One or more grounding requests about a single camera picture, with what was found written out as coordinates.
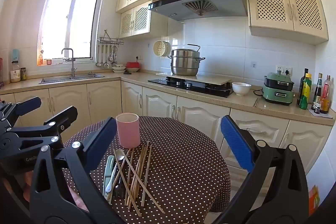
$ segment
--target stainless steel pot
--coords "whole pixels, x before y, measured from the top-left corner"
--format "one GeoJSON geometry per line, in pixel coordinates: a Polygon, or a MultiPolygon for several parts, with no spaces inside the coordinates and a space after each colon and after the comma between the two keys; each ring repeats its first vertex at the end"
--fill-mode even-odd
{"type": "Polygon", "coordinates": [[[171,71],[174,75],[181,76],[195,76],[198,72],[200,61],[204,60],[205,57],[200,58],[200,53],[198,52],[201,48],[199,45],[188,44],[191,46],[199,47],[197,51],[191,49],[178,48],[172,50],[171,56],[171,71]]]}

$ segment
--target window frame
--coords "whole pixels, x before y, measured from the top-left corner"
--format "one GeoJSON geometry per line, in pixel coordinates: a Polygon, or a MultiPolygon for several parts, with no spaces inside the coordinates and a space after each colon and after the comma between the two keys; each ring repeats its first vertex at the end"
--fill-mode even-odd
{"type": "MultiPolygon", "coordinates": [[[[45,7],[43,9],[43,14],[41,18],[40,23],[40,30],[39,30],[39,39],[38,39],[38,52],[37,52],[37,65],[38,64],[38,56],[42,48],[42,27],[43,27],[43,20],[45,15],[45,9],[48,6],[48,1],[46,0],[45,7]]],[[[73,16],[73,11],[75,8],[76,0],[71,0],[71,5],[69,9],[68,14],[68,23],[67,23],[67,30],[66,30],[66,39],[64,41],[64,47],[69,47],[70,43],[70,27],[71,27],[71,21],[73,16]]],[[[97,47],[97,36],[98,36],[98,24],[99,24],[99,17],[100,17],[100,11],[101,11],[101,5],[102,0],[96,0],[95,8],[94,8],[94,14],[93,14],[93,21],[92,21],[92,29],[91,29],[91,42],[90,42],[90,57],[76,57],[76,53],[74,55],[74,58],[76,58],[75,63],[94,63],[95,62],[95,56],[96,56],[96,47],[97,47]]],[[[64,57],[69,57],[69,50],[64,51],[64,57]]],[[[53,58],[52,59],[53,65],[60,65],[60,64],[68,64],[66,63],[63,58],[53,58]]]]}

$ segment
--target dining table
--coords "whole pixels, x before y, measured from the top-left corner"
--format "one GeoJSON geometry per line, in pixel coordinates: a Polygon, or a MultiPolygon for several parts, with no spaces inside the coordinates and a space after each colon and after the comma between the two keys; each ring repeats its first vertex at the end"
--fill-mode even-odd
{"type": "MultiPolygon", "coordinates": [[[[103,122],[84,128],[71,137],[64,147],[74,141],[83,141],[90,132],[98,130],[103,122]]],[[[128,211],[124,198],[112,200],[113,210],[125,223],[198,224],[204,223],[208,212],[222,212],[230,202],[231,185],[228,168],[215,142],[197,129],[172,118],[140,116],[139,124],[141,144],[134,150],[132,166],[135,169],[142,145],[149,141],[152,151],[147,189],[165,213],[160,212],[148,195],[144,207],[141,207],[140,187],[135,202],[142,217],[137,215],[133,207],[128,211]]],[[[103,188],[107,158],[114,155],[114,149],[118,148],[123,149],[125,154],[128,151],[120,146],[116,134],[98,168],[90,172],[99,191],[103,188]]],[[[127,171],[126,163],[123,168],[125,177],[127,171]]],[[[63,172],[68,185],[78,193],[68,169],[63,172]]]]}

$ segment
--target green electric grill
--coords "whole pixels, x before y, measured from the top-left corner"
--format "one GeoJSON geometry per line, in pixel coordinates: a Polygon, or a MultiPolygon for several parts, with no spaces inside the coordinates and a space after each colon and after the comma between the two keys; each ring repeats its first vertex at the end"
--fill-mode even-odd
{"type": "Polygon", "coordinates": [[[281,71],[270,72],[265,76],[262,95],[267,102],[290,105],[294,98],[293,85],[291,78],[287,75],[281,75],[281,71]]]}

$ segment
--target range hood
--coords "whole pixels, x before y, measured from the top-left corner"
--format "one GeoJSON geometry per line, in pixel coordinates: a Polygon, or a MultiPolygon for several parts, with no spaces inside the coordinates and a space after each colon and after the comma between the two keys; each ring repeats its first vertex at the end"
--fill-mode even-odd
{"type": "Polygon", "coordinates": [[[175,20],[246,16],[243,0],[159,0],[148,10],[175,20]]]}

